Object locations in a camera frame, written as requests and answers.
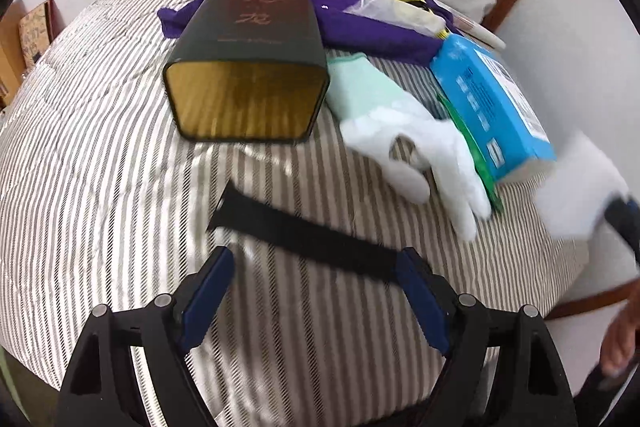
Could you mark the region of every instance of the gray and white striped sheet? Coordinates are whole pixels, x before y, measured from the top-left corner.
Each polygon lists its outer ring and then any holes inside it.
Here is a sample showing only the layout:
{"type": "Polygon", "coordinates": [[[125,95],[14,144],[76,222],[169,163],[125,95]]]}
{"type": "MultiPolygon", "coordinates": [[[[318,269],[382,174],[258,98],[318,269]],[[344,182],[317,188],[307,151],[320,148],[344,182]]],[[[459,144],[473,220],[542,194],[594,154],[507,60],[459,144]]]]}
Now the gray and white striped sheet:
{"type": "MultiPolygon", "coordinates": [[[[236,277],[188,356],[219,425],[347,427],[429,393],[442,359],[397,287],[228,230],[206,232],[229,179],[316,223],[391,248],[412,245],[487,306],[533,303],[546,313],[574,281],[586,249],[545,234],[531,203],[538,180],[502,186],[505,213],[465,244],[436,190],[423,206],[399,198],[372,162],[345,149],[325,107],[298,146],[181,139],[161,81],[174,42],[155,12],[188,1],[98,0],[56,39],[7,110],[0,343],[36,375],[60,386],[92,306],[143,306],[226,244],[236,277]]],[[[442,116],[428,70],[372,61],[442,116]]],[[[162,426],[141,349],[134,363],[151,423],[162,426]]]]}

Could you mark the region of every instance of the purple cloth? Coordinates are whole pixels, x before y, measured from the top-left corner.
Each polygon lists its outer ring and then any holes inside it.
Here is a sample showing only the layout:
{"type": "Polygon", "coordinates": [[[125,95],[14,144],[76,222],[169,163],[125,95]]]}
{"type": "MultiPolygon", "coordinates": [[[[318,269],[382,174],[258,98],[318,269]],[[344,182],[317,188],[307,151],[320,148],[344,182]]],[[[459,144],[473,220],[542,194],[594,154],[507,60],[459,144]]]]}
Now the purple cloth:
{"type": "MultiPolygon", "coordinates": [[[[158,17],[164,36],[178,38],[203,1],[193,0],[179,10],[159,9],[158,17]]],[[[441,39],[343,12],[357,1],[311,0],[325,47],[365,52],[376,57],[429,66],[431,59],[442,46],[441,39]]],[[[457,33],[451,13],[439,7],[433,0],[426,1],[435,13],[447,21],[447,27],[457,33]]]]}

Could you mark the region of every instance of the small box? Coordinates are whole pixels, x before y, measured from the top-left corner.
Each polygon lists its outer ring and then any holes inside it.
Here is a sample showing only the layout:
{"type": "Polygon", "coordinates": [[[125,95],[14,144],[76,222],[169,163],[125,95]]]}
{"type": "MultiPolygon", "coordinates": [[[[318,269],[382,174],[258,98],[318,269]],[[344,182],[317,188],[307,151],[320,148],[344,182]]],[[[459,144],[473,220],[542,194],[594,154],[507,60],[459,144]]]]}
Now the small box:
{"type": "Polygon", "coordinates": [[[53,0],[36,6],[20,20],[20,44],[27,72],[53,42],[53,0]]]}
{"type": "Polygon", "coordinates": [[[540,120],[491,52],[449,36],[431,71],[473,135],[496,180],[529,178],[556,159],[540,120]]]}

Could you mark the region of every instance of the human hand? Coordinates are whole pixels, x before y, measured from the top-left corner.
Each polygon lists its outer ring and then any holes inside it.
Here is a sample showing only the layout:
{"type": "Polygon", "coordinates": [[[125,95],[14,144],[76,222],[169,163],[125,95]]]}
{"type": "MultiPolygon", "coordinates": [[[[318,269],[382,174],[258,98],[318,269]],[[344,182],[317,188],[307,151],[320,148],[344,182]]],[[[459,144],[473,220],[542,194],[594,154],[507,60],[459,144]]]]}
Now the human hand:
{"type": "Polygon", "coordinates": [[[613,377],[628,365],[636,352],[637,330],[640,330],[640,282],[609,325],[600,346],[600,368],[604,375],[613,377]]]}

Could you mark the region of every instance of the barcode label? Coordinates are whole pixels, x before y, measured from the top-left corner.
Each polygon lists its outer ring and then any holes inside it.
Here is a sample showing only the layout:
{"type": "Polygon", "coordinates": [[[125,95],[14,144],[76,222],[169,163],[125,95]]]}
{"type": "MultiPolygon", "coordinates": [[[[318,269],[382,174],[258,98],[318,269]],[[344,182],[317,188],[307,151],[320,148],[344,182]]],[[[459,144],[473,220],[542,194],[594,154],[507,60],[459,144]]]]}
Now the barcode label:
{"type": "Polygon", "coordinates": [[[531,136],[534,136],[535,138],[548,142],[549,139],[546,136],[545,130],[543,129],[540,120],[538,120],[538,117],[533,112],[533,108],[529,105],[527,99],[524,98],[524,95],[522,94],[520,88],[516,85],[515,82],[513,82],[513,79],[511,78],[509,72],[497,60],[493,60],[491,57],[488,57],[478,50],[476,50],[476,54],[478,54],[480,60],[482,60],[489,71],[491,71],[492,75],[495,77],[495,80],[498,81],[500,87],[502,87],[504,92],[507,94],[507,96],[511,100],[511,103],[513,103],[513,107],[516,108],[516,111],[518,112],[518,115],[520,116],[520,119],[524,123],[525,127],[529,131],[529,134],[531,136]]]}

